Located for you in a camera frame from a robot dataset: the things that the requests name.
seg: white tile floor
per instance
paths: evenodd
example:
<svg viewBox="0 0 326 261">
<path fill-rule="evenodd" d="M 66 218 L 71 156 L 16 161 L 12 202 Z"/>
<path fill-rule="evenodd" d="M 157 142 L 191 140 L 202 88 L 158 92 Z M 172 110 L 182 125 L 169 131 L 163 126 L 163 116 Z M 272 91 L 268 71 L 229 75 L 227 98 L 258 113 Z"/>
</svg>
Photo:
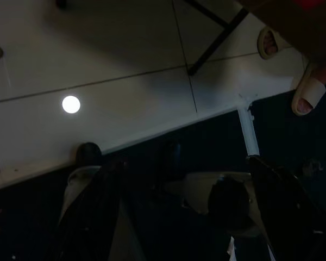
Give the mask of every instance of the white tile floor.
<svg viewBox="0 0 326 261">
<path fill-rule="evenodd" d="M 0 0 L 0 186 L 69 164 L 81 142 L 128 146 L 289 91 L 303 73 L 293 48 L 258 56 L 264 25 L 253 15 L 189 79 L 185 59 L 222 28 L 183 0 L 69 1 L 60 11 L 54 1 Z M 240 9 L 200 2 L 227 21 Z M 62 110 L 67 95 L 80 99 L 78 113 Z"/>
</svg>

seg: metal bar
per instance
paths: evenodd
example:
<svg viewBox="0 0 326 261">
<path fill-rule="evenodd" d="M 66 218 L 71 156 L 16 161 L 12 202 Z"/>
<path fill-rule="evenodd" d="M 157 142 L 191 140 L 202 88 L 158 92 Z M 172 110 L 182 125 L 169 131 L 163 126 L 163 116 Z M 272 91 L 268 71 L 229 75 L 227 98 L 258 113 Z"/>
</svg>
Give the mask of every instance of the metal bar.
<svg viewBox="0 0 326 261">
<path fill-rule="evenodd" d="M 227 26 L 223 32 L 214 40 L 208 49 L 202 54 L 202 56 L 196 61 L 196 63 L 189 69 L 189 75 L 193 76 L 199 70 L 200 67 L 208 60 L 208 58 L 214 53 L 214 51 L 223 43 L 223 41 L 230 35 L 233 30 L 244 20 L 248 15 L 248 11 L 243 8 L 233 18 L 229 26 Z"/>
<path fill-rule="evenodd" d="M 198 11 L 200 11 L 202 14 L 206 15 L 208 18 L 212 19 L 214 22 L 218 23 L 222 27 L 229 26 L 228 23 L 225 20 L 222 20 L 217 15 L 215 15 L 213 12 L 209 11 L 207 8 L 196 2 L 195 0 L 185 0 L 186 3 L 190 4 L 192 7 L 196 8 Z"/>
</svg>

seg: white slipper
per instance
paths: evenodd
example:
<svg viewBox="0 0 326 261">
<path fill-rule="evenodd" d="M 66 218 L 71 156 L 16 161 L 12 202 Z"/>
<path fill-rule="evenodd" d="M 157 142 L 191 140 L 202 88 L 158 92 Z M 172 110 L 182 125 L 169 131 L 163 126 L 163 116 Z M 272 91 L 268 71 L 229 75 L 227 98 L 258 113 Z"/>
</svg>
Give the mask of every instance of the white slipper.
<svg viewBox="0 0 326 261">
<path fill-rule="evenodd" d="M 306 115 L 315 109 L 316 105 L 326 92 L 325 85 L 319 82 L 317 79 L 311 77 L 311 73 L 315 67 L 316 66 L 314 64 L 309 64 L 307 66 L 304 75 L 296 88 L 296 92 L 294 93 L 291 107 L 297 116 Z M 297 109 L 298 101 L 301 98 L 305 99 L 312 106 L 312 110 L 310 110 L 308 113 L 301 113 Z"/>
<path fill-rule="evenodd" d="M 276 53 L 272 54 L 267 54 L 265 50 L 265 36 L 267 35 L 268 32 L 271 32 L 273 34 L 274 40 L 275 40 L 275 45 L 278 48 L 278 51 Z M 257 49 L 259 51 L 260 56 L 268 60 L 275 56 L 277 53 L 279 53 L 282 49 L 290 47 L 290 45 L 283 39 L 281 38 L 280 34 L 273 29 L 271 29 L 269 26 L 266 26 L 263 28 L 259 34 L 259 37 L 257 39 Z"/>
</svg>

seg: toe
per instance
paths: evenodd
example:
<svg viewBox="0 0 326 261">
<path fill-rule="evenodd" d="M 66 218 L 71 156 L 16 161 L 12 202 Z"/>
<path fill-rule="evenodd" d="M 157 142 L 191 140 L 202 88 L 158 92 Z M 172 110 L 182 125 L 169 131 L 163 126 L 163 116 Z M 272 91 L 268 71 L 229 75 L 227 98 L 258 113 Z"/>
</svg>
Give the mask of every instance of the toe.
<svg viewBox="0 0 326 261">
<path fill-rule="evenodd" d="M 301 98 L 298 101 L 297 104 L 297 110 L 300 113 L 307 114 L 313 109 L 312 105 L 310 105 L 309 102 L 307 102 L 305 99 Z"/>
<path fill-rule="evenodd" d="M 275 43 L 274 36 L 271 32 L 268 32 L 265 35 L 264 41 L 263 41 L 265 52 L 268 55 L 274 54 L 278 52 L 277 44 Z"/>
</svg>

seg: black shoe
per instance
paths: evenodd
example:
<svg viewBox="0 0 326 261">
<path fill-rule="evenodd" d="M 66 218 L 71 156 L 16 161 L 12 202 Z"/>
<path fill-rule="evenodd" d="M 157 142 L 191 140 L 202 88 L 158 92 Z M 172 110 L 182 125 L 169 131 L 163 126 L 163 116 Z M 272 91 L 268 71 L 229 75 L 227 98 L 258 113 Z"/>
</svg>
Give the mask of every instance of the black shoe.
<svg viewBox="0 0 326 261">
<path fill-rule="evenodd" d="M 156 174 L 155 193 L 164 194 L 164 185 L 169 181 L 180 180 L 181 146 L 177 141 L 168 143 L 160 155 Z"/>
<path fill-rule="evenodd" d="M 76 165 L 78 167 L 85 166 L 101 166 L 102 152 L 98 145 L 92 142 L 81 144 L 76 152 Z"/>
</svg>

